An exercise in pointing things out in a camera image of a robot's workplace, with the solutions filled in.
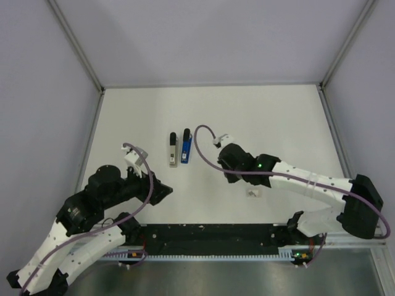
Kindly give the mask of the grey and black stapler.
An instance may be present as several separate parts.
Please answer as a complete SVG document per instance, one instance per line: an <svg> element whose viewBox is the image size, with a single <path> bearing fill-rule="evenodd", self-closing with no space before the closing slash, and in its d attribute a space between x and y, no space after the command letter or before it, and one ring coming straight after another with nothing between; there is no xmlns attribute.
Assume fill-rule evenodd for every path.
<svg viewBox="0 0 395 296"><path fill-rule="evenodd" d="M171 132L169 136L169 166L176 168L178 165L178 136L176 132Z"/></svg>

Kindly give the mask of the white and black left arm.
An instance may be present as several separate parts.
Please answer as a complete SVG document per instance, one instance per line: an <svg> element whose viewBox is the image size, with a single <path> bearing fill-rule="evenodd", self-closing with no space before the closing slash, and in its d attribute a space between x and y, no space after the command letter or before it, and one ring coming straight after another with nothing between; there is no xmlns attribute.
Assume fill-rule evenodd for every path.
<svg viewBox="0 0 395 296"><path fill-rule="evenodd" d="M137 198L156 205L173 189L155 176L136 176L131 168L127 178L113 165L100 167L91 175L85 188L69 197L56 215L52 228L30 262L22 269L11 271L7 281L13 289L23 289L23 295L64 295L68 287L95 261L112 249L134 244L140 236L140 224L135 218L126 219L121 212L110 229L102 229L78 250L74 242L60 248L46 261L44 256L79 234L90 232L104 219L104 212L122 202Z"/></svg>

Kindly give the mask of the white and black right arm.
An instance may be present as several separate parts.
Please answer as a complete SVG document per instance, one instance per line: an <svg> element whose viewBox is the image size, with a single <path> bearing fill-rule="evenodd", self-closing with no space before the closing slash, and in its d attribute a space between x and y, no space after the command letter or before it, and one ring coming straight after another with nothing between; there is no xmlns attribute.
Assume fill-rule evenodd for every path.
<svg viewBox="0 0 395 296"><path fill-rule="evenodd" d="M218 164L229 183L243 180L253 186L283 189L327 205L322 210L299 210L287 222L288 237L295 244L324 232L345 230L361 239L374 239L383 200L371 179L318 175L296 168L278 157L253 157L239 145L219 146Z"/></svg>

